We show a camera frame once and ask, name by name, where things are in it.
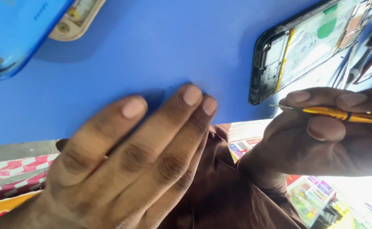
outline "screwdriver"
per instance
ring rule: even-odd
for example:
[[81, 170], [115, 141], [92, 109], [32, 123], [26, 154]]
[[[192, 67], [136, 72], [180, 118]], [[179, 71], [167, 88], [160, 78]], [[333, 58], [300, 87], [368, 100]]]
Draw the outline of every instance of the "screwdriver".
[[348, 112], [348, 111], [344, 111], [338, 108], [330, 108], [330, 107], [322, 107], [322, 106], [310, 106], [310, 107], [305, 107], [305, 108], [296, 108], [296, 107], [281, 106], [281, 105], [275, 105], [275, 104], [270, 104], [270, 106], [303, 111], [303, 112], [314, 114], [314, 115], [329, 116], [329, 117], [332, 117], [332, 118], [335, 118], [341, 121], [346, 121], [346, 122], [372, 123], [372, 114], [370, 112], [366, 112], [366, 113]]

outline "green sticker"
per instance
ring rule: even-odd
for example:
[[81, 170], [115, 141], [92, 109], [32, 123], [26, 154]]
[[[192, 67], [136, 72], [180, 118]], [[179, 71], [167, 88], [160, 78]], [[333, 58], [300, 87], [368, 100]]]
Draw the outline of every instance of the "green sticker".
[[[337, 3], [334, 4], [333, 6], [325, 9], [323, 11], [323, 13], [325, 15], [328, 15], [328, 14], [330, 14], [330, 13], [336, 11], [336, 10], [337, 10]], [[337, 22], [337, 17], [332, 19], [328, 23], [322, 25], [319, 29], [317, 29], [317, 38], [323, 39], [323, 38], [328, 37], [333, 32], [333, 30], [335, 29], [336, 22]]]
[[337, 10], [337, 3], [334, 4], [333, 6], [331, 6], [331, 7], [327, 8], [327, 9], [325, 9], [325, 10], [323, 11], [323, 13], [324, 13], [325, 15], [328, 15], [329, 13], [331, 13], [331, 12], [333, 12], [333, 11], [335, 11], [335, 10]]

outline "smartphone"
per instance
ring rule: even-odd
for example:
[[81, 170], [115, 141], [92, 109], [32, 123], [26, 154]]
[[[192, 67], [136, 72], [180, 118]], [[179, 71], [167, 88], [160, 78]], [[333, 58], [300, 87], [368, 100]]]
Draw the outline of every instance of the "smartphone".
[[104, 2], [105, 0], [76, 0], [49, 37], [59, 41], [79, 39], [87, 31]]
[[0, 0], [0, 80], [14, 76], [26, 65], [72, 3]]
[[266, 31], [255, 44], [248, 102], [260, 104], [352, 46], [371, 16], [372, 0], [328, 0]]

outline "blue table surface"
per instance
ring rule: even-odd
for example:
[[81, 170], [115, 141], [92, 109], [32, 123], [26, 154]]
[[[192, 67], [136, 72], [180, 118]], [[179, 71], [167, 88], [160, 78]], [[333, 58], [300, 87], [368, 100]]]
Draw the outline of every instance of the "blue table surface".
[[157, 107], [187, 82], [217, 99], [213, 123], [269, 118], [284, 94], [248, 104], [255, 42], [317, 2], [107, 0], [81, 39], [47, 39], [0, 81], [0, 144], [67, 138], [117, 98], [141, 93]]

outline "brown shirt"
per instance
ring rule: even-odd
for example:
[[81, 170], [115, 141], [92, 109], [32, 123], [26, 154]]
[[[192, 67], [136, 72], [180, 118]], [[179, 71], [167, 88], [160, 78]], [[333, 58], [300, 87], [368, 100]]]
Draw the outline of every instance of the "brown shirt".
[[236, 170], [225, 130], [214, 125], [195, 178], [159, 229], [306, 229], [286, 182], [259, 189]]

